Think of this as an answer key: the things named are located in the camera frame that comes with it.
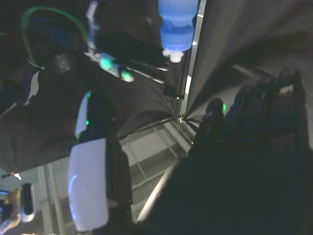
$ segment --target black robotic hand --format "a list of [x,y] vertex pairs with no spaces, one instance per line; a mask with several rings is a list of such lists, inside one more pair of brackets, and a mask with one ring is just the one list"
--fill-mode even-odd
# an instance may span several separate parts
[[296,70],[214,99],[188,157],[139,216],[144,234],[312,234],[312,152]]

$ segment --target green cable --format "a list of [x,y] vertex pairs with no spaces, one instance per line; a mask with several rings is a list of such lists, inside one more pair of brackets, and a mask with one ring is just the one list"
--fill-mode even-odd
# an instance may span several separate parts
[[29,55],[29,58],[30,58],[32,63],[36,64],[35,59],[32,56],[31,49],[30,49],[30,46],[29,46],[29,42],[28,42],[28,39],[27,39],[27,37],[25,35],[25,31],[26,31],[26,29],[28,27],[30,16],[34,12],[40,11],[40,10],[47,10],[47,11],[56,12],[56,13],[59,13],[60,15],[63,15],[64,17],[68,18],[73,23],[75,23],[76,26],[79,28],[79,30],[81,31],[85,41],[86,42],[88,41],[89,33],[88,33],[87,29],[85,28],[85,26],[76,17],[74,17],[70,13],[68,13],[66,11],[63,11],[63,10],[56,9],[56,8],[47,8],[47,7],[41,7],[41,6],[29,8],[22,15],[22,18],[21,18],[21,29],[22,29],[22,40],[24,42],[26,51],[27,51],[27,53]]

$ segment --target bottle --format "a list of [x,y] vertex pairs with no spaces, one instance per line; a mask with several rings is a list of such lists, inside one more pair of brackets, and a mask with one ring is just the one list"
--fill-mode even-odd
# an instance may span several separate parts
[[195,28],[193,18],[198,12],[198,0],[158,0],[162,17],[160,29],[163,55],[174,63],[181,61],[183,52],[191,48]]

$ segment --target blue plastic container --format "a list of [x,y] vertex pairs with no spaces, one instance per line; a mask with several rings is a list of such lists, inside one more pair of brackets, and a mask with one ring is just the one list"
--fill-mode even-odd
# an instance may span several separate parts
[[158,10],[163,19],[160,29],[165,55],[182,54],[192,46],[195,28],[193,18],[198,12],[198,0],[158,0]]

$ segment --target wire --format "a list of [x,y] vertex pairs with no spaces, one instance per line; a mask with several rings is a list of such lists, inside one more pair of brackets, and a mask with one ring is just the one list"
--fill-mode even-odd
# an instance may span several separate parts
[[29,8],[22,15],[22,18],[21,18],[21,29],[22,29],[22,40],[23,40],[23,43],[24,43],[26,51],[27,51],[27,53],[29,55],[29,59],[30,59],[30,61],[33,64],[37,64],[37,63],[36,63],[36,61],[35,61],[35,59],[34,59],[34,57],[32,55],[32,51],[30,49],[29,41],[27,39],[27,36],[26,36],[25,32],[27,30],[27,27],[28,27],[28,24],[29,24],[29,19],[30,19],[31,15],[33,13],[37,12],[37,11],[42,11],[42,10],[47,10],[47,11],[52,11],[52,12],[58,13],[58,14],[64,16],[64,17],[68,18],[69,20],[71,20],[79,28],[79,30],[81,31],[85,41],[87,42],[88,37],[89,37],[89,33],[88,33],[87,29],[85,28],[83,23],[81,23],[76,17],[74,17],[70,13],[68,13],[66,11],[63,11],[63,10],[56,9],[56,8],[48,8],[48,7],[42,7],[42,6]]

